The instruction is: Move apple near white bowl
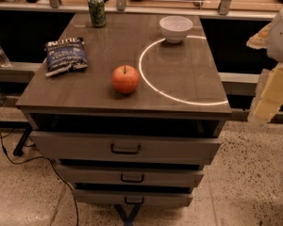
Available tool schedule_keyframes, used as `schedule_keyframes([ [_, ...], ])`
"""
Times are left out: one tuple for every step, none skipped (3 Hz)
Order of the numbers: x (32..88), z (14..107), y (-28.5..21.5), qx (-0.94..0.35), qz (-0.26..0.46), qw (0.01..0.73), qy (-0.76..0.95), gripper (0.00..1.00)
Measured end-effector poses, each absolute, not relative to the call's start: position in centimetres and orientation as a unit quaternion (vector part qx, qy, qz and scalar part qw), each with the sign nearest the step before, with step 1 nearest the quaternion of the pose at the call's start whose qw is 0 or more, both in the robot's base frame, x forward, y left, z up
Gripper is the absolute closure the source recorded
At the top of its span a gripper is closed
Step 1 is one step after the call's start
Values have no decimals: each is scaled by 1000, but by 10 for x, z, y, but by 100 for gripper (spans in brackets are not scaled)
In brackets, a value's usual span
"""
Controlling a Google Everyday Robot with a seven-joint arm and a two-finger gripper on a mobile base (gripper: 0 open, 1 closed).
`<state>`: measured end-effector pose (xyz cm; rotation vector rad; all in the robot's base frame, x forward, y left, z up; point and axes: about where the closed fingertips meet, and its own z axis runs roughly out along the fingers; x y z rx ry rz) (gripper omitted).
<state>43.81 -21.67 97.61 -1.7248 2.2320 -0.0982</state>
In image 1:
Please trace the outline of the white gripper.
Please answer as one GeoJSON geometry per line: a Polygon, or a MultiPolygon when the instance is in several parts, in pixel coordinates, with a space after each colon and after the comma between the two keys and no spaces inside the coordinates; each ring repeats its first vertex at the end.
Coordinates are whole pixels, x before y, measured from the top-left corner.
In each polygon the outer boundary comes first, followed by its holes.
{"type": "Polygon", "coordinates": [[[251,123],[268,123],[283,105],[283,8],[246,45],[253,49],[267,47],[268,57],[279,62],[271,71],[262,71],[247,117],[251,123]]]}

